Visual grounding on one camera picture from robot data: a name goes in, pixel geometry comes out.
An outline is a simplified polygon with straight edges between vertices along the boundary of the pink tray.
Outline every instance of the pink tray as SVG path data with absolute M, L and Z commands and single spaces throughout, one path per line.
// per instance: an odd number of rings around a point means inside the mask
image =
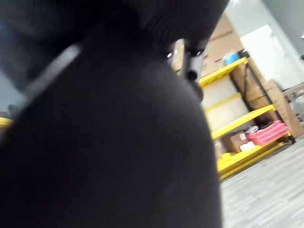
M 289 132 L 285 123 L 277 120 L 269 127 L 259 130 L 256 133 L 247 134 L 247 140 L 252 141 L 255 145 L 265 145 Z

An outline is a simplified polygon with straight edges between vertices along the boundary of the brown box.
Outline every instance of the brown box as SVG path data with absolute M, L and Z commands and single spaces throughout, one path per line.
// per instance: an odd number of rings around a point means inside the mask
M 286 101 L 282 90 L 276 84 L 274 80 L 269 80 L 263 84 L 263 87 L 267 91 L 271 101 L 273 102 L 276 110 L 281 115 L 285 124 L 289 127 L 290 133 L 294 137 L 298 137 L 304 133 L 303 127 L 298 122 L 293 110 Z M 251 108 L 258 109 L 270 105 L 266 97 L 263 95 L 259 87 L 251 89 L 247 94 L 247 101 Z M 273 112 L 268 112 L 261 116 L 263 122 L 269 122 L 277 120 L 276 115 Z
M 244 132 L 224 135 L 221 138 L 221 142 L 227 152 L 234 152 L 234 153 L 241 152 L 240 146 L 248 143 Z
M 243 49 L 243 44 L 236 30 L 227 15 L 223 14 L 207 44 L 203 69 L 200 76 L 203 77 L 222 68 L 224 66 L 222 59 L 226 54 Z
M 263 78 L 262 74 L 260 73 L 260 71 L 258 70 L 258 68 L 256 67 L 255 63 L 252 61 L 251 58 L 248 58 L 248 64 L 251 66 L 258 80 L 261 83 L 265 83 L 265 79 Z M 250 91 L 258 86 L 256 80 L 253 77 L 251 70 L 249 68 L 245 68 L 244 64 L 241 64 L 236 68 L 234 68 L 234 70 L 231 72 L 230 75 L 242 94 L 244 94 L 245 75 L 247 79 L 247 91 Z

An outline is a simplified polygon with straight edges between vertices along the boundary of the yellow shelf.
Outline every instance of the yellow shelf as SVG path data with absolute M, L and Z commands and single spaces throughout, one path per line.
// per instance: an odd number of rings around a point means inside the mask
M 200 87 L 204 87 L 216 80 L 221 79 L 222 77 L 228 75 L 231 71 L 233 71 L 234 68 L 236 68 L 238 65 L 240 64 L 246 64 L 248 63 L 248 60 L 246 57 L 241 58 L 227 66 L 224 66 L 223 68 L 212 72 L 211 74 L 208 74 L 206 76 L 204 76 L 203 78 L 201 78 L 199 80 L 199 85 Z
M 260 116 L 261 114 L 264 114 L 264 113 L 266 113 L 266 112 L 268 112 L 270 110 L 273 110 L 273 111 L 276 110 L 275 107 L 272 104 L 268 105 L 266 107 L 254 110 L 254 111 L 252 111 L 252 112 L 250 112 L 250 113 L 248 113 L 248 114 L 246 114 L 246 115 L 238 118 L 237 120 L 228 123 L 224 127 L 219 128 L 219 129 L 213 131 L 211 133 L 211 137 L 212 137 L 212 139 L 217 139 L 220 136 L 224 135 L 225 133 L 230 132 L 231 130 L 233 130 L 233 129 L 235 129 L 235 128 L 237 128 L 237 127 L 239 127 L 239 126 L 241 126 L 241 125 L 243 125 L 245 123 L 247 123 L 250 120 L 253 120 L 254 118 L 256 118 L 256 117 Z
M 289 132 L 283 136 L 275 138 L 266 145 L 256 145 L 248 152 L 240 152 L 234 155 L 230 153 L 223 154 L 222 157 L 217 160 L 217 169 L 220 174 L 220 178 L 224 179 L 282 147 L 284 142 L 277 143 L 276 141 L 282 137 L 288 136 L 291 136 Z
M 7 127 L 11 123 L 11 120 L 5 117 L 0 117 L 0 127 Z
M 206 108 L 206 109 L 205 109 L 205 112 L 208 113 L 208 112 L 210 112 L 211 110 L 213 110 L 214 108 L 220 107 L 220 106 L 222 106 L 222 105 L 228 103 L 229 101 L 232 101 L 232 100 L 234 100 L 234 99 L 236 99 L 236 98 L 238 98 L 238 97 L 241 98 L 241 97 L 242 97 L 242 94 L 241 94 L 241 93 L 236 93 L 236 94 L 234 94 L 233 96 L 227 98 L 226 100 L 223 100 L 223 101 L 221 101 L 221 102 L 219 102 L 219 103 L 217 103 L 217 104 L 215 104 L 215 105 L 213 105 L 213 106 L 211 106 L 211 107 L 209 107 L 209 108 Z

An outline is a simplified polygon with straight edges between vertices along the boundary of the storage rack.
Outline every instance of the storage rack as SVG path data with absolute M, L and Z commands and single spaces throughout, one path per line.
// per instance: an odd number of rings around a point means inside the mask
M 240 64 L 248 64 L 248 60 L 246 57 L 241 58 L 232 64 L 229 64 L 199 80 L 199 85 L 201 88 L 204 86 L 213 83 L 217 80 L 220 80 L 221 78 L 229 75 L 237 66 Z M 267 97 L 268 101 L 271 103 L 271 105 L 268 105 L 266 107 L 259 108 L 257 110 L 254 110 L 228 124 L 225 126 L 213 131 L 211 133 L 211 138 L 217 139 L 224 134 L 230 132 L 231 130 L 253 120 L 254 118 L 266 113 L 266 112 L 275 112 L 279 119 L 282 119 L 281 116 L 276 112 L 276 109 L 274 105 L 271 102 L 271 99 L 269 98 L 267 92 L 264 90 L 263 86 L 259 82 L 256 75 L 253 74 L 253 77 L 255 78 L 257 84 L 261 88 L 264 95 Z M 257 162 L 258 160 L 262 159 L 263 157 L 271 154 L 278 148 L 282 147 L 285 142 L 289 141 L 289 139 L 294 143 L 295 139 L 293 136 L 288 132 L 283 136 L 280 136 L 278 138 L 275 138 L 271 142 L 269 142 L 266 145 L 256 145 L 251 151 L 249 152 L 239 152 L 239 153 L 224 153 L 221 158 L 217 160 L 217 169 L 220 176 L 220 179 L 223 180 L 232 174 L 244 169 L 245 167 Z

